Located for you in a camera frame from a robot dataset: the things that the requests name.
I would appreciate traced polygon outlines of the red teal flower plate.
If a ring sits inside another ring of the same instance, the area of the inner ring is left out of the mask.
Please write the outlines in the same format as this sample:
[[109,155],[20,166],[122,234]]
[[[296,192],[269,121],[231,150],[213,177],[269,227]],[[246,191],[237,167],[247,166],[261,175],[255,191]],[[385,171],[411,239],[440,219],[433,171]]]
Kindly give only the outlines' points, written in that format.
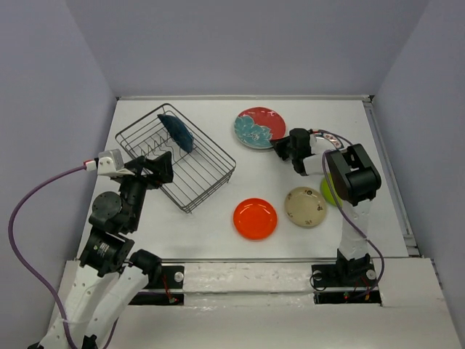
[[248,148],[267,150],[271,141],[286,134],[286,123],[276,111],[253,107],[242,111],[234,121],[234,133],[240,143]]

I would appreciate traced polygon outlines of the dark blue leaf plate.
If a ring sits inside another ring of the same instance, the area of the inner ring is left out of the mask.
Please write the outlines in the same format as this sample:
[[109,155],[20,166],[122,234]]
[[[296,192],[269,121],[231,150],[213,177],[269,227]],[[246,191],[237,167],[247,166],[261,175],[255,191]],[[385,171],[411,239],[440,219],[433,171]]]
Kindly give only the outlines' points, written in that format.
[[191,153],[194,148],[194,137],[185,124],[176,116],[168,114],[157,115],[160,122],[170,134],[172,140],[186,153]]

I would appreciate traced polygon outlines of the wire dish rack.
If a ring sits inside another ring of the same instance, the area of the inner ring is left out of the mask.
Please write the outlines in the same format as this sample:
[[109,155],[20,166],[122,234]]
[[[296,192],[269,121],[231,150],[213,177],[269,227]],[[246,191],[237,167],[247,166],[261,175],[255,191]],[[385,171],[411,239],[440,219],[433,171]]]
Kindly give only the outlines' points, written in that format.
[[[185,125],[192,139],[190,152],[171,136],[160,115],[176,118]],[[186,213],[191,213],[226,184],[236,168],[232,156],[169,103],[122,129],[116,134],[116,141],[132,158],[156,159],[167,151],[171,153],[174,179],[161,190]]]

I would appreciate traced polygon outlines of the white plate teal rim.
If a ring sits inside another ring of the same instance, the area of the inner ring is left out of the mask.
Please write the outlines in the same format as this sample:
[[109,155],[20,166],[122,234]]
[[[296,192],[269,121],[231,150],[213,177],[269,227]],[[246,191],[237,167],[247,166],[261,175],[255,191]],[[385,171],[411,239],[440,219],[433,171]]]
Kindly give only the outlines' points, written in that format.
[[323,133],[324,140],[329,141],[333,145],[333,147],[335,147],[335,149],[337,150],[344,149],[344,143],[340,137],[327,131],[323,131],[323,130],[318,130],[318,131]]

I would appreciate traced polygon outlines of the green plate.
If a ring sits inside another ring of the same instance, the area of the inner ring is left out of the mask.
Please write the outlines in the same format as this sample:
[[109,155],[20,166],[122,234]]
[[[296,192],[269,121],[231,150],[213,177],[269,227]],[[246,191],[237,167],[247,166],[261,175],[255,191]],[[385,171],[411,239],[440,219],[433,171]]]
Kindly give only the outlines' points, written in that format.
[[[330,184],[331,186],[333,187],[333,182],[332,182],[332,178],[331,178],[331,173],[328,174],[328,178],[330,180]],[[339,198],[339,196],[337,195],[336,193],[336,190],[335,188],[333,188],[333,191],[334,193],[336,194],[336,198],[337,198],[337,201],[339,202],[339,205],[342,206],[342,202],[341,202],[341,199]],[[336,201],[334,200],[334,197],[332,196],[331,194],[331,190],[330,190],[330,186],[328,184],[328,181],[326,180],[325,177],[323,177],[323,179],[321,180],[320,182],[320,192],[323,196],[323,198],[332,206],[337,206],[336,204]]]

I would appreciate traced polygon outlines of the beige plate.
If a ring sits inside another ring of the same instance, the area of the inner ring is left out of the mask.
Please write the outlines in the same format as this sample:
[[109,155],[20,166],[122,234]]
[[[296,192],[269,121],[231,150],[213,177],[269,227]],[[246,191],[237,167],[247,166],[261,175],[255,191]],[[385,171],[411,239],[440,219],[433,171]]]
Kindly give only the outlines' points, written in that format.
[[320,192],[301,186],[287,194],[284,210],[293,224],[303,228],[314,228],[325,220],[327,205]]

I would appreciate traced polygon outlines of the orange plate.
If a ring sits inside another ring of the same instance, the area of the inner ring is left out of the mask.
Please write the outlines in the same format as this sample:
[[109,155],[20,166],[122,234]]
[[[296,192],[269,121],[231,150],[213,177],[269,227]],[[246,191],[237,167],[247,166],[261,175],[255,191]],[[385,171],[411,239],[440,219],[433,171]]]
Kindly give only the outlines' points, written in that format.
[[278,215],[268,201],[248,198],[236,206],[232,221],[243,238],[259,241],[273,234],[278,225]]

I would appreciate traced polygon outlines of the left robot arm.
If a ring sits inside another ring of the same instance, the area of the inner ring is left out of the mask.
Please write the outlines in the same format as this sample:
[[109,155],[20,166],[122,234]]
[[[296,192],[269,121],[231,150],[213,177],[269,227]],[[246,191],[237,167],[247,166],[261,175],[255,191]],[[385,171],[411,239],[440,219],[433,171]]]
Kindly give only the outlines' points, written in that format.
[[147,191],[172,182],[171,152],[125,162],[120,150],[104,151],[84,168],[120,186],[93,201],[91,230],[71,290],[35,348],[106,348],[124,308],[161,278],[161,258],[144,249],[133,252],[127,234],[138,229]]

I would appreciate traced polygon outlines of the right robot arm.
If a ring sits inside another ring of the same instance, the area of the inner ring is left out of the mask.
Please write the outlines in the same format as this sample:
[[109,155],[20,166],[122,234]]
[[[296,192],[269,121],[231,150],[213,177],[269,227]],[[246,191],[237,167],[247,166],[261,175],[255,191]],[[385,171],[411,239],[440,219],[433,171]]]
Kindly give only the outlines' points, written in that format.
[[291,161],[294,171],[306,175],[304,160],[313,156],[316,137],[339,142],[322,155],[322,170],[336,207],[343,217],[341,242],[336,261],[312,266],[311,286],[318,292],[327,288],[361,286],[372,292],[385,271],[382,252],[368,237],[368,216],[381,187],[381,175],[364,147],[324,129],[291,129],[289,135],[272,140],[275,153]]

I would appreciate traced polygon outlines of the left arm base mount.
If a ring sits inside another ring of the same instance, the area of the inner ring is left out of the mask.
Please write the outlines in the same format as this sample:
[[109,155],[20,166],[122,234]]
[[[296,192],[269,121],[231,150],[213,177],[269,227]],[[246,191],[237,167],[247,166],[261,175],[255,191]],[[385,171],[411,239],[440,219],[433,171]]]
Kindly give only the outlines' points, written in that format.
[[184,265],[163,265],[160,276],[150,281],[142,291],[139,291],[134,296],[129,304],[138,306],[184,305],[184,279]]

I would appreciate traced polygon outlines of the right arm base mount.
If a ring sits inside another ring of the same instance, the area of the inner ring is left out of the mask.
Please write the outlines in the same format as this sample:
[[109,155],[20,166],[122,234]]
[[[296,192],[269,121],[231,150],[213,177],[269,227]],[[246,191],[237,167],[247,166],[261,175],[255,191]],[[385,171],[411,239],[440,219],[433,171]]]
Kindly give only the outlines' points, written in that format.
[[361,262],[348,268],[334,263],[312,265],[309,277],[316,305],[377,304],[381,295],[373,263]]

